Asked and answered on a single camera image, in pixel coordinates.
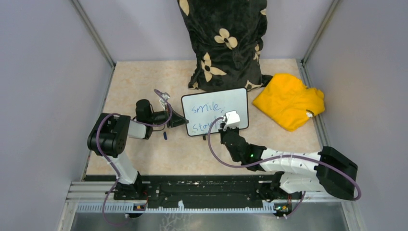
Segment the small whiteboard black frame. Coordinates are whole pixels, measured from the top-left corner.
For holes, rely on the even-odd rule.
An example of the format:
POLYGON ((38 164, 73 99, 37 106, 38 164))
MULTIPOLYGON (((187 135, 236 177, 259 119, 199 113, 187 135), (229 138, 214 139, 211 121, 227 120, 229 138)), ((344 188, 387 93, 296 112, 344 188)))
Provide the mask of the small whiteboard black frame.
POLYGON ((188 136, 207 134, 211 123, 227 112, 236 111, 240 117, 239 128, 249 127, 248 95, 245 88, 205 92, 181 97, 188 136))

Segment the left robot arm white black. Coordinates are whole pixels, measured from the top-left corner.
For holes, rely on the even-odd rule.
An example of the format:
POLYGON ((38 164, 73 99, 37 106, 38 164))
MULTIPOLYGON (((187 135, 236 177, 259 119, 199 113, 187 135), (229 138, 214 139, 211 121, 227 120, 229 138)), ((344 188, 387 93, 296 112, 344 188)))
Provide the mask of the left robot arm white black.
POLYGON ((144 186, 139 172, 124 154, 127 138, 147 140, 154 127, 174 128, 189 122, 169 105, 164 103, 163 108, 163 111, 155 112, 150 101, 139 100, 136 102, 134 119, 128 115, 102 113, 89 134, 88 148, 109 162, 118 180, 115 188, 125 191, 132 199, 143 196, 144 186))

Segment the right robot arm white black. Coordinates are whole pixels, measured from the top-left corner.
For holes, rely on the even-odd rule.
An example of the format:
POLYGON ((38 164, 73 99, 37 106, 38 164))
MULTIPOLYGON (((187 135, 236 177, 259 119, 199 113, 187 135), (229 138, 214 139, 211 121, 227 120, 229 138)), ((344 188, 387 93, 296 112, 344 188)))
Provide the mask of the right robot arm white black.
POLYGON ((220 142, 238 167, 250 171, 280 172, 271 193, 284 198, 296 192, 326 192, 338 199, 353 201, 361 197, 356 183, 358 166, 330 146, 312 153, 291 153, 248 143, 239 129, 219 129, 220 142))

